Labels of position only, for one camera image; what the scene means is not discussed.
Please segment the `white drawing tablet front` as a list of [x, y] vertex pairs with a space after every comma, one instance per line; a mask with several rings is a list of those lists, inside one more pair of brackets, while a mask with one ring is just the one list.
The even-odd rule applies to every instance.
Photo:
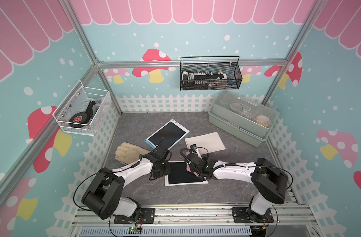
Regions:
[[187, 148], [191, 148], [191, 145], [196, 145], [200, 147], [200, 153], [206, 154], [207, 152], [213, 153], [225, 150], [225, 146], [218, 134], [218, 132], [213, 132], [205, 135], [185, 138], [185, 143]]

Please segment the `white drawing tablet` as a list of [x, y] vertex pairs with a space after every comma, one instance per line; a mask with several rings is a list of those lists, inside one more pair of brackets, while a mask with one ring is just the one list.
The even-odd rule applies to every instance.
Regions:
[[225, 146], [218, 134], [218, 132], [213, 132], [205, 135], [185, 138], [185, 143], [187, 148], [191, 148], [191, 145], [196, 145], [200, 147], [200, 153], [206, 154], [207, 152], [213, 153], [225, 150]]
[[169, 162], [171, 172], [165, 176], [165, 187], [208, 184], [187, 170], [187, 164], [181, 161]]

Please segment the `blue framed drawing tablet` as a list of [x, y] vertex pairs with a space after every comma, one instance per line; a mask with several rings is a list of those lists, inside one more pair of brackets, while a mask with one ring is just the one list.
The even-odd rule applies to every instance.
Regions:
[[162, 146], [163, 148], [170, 150], [188, 133], [189, 130], [187, 128], [174, 119], [171, 119], [160, 129], [146, 138], [145, 142], [153, 149], [158, 146]]

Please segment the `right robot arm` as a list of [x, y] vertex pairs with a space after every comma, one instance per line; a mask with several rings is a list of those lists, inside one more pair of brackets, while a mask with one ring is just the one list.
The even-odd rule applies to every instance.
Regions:
[[252, 197], [249, 206], [243, 211], [233, 211], [232, 215], [245, 223], [272, 223], [270, 208], [285, 203], [288, 172], [265, 158], [244, 164], [210, 160], [209, 154], [202, 156], [199, 149], [203, 148], [192, 145], [179, 151], [187, 171], [202, 181], [230, 179], [254, 184], [258, 193]]

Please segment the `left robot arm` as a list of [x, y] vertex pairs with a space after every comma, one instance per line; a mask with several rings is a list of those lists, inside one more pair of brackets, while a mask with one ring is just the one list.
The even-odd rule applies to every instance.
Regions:
[[93, 180], [81, 198], [85, 206], [82, 210], [91, 211], [102, 220], [119, 216], [131, 223], [141, 221], [141, 205], [132, 198], [121, 197], [123, 188], [148, 174], [150, 180], [169, 175], [171, 157], [169, 150], [158, 146], [127, 166], [113, 170], [105, 167], [100, 169], [89, 177]]

